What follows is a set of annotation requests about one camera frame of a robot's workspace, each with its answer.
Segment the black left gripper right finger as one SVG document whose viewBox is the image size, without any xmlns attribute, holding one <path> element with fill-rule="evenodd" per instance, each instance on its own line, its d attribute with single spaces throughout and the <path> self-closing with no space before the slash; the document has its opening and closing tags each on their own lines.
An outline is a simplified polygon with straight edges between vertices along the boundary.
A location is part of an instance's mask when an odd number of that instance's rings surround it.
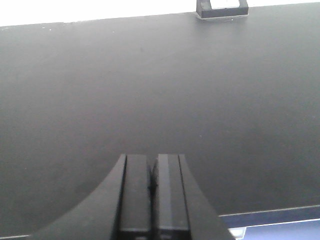
<svg viewBox="0 0 320 240">
<path fill-rule="evenodd" d="M 233 240 L 183 154 L 159 154 L 152 172 L 156 240 Z"/>
</svg>

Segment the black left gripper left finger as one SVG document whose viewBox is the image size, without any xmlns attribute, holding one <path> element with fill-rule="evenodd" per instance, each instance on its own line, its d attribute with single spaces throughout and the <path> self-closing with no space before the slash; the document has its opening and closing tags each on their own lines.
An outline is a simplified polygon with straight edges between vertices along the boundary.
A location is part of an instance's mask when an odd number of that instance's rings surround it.
<svg viewBox="0 0 320 240">
<path fill-rule="evenodd" d="M 141 154 L 122 154 L 107 177 L 72 210 L 30 240 L 149 240 L 150 169 Z"/>
</svg>

